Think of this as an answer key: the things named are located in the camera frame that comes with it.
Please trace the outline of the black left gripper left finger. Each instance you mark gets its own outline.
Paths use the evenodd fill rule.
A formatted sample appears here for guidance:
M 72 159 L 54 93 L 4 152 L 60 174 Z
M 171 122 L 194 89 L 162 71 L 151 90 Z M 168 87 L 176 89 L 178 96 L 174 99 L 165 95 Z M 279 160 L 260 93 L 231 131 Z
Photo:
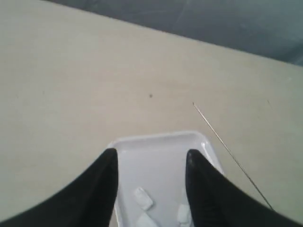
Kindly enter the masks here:
M 118 191 L 118 156 L 106 149 L 80 176 L 2 227 L 108 227 Z

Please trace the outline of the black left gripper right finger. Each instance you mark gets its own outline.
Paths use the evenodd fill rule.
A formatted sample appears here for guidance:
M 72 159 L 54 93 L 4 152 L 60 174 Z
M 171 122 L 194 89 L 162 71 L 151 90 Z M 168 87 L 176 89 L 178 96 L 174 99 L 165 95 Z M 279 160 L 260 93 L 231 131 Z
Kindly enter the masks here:
M 202 155 L 190 149 L 186 158 L 186 193 L 196 227 L 299 227 L 230 182 Z

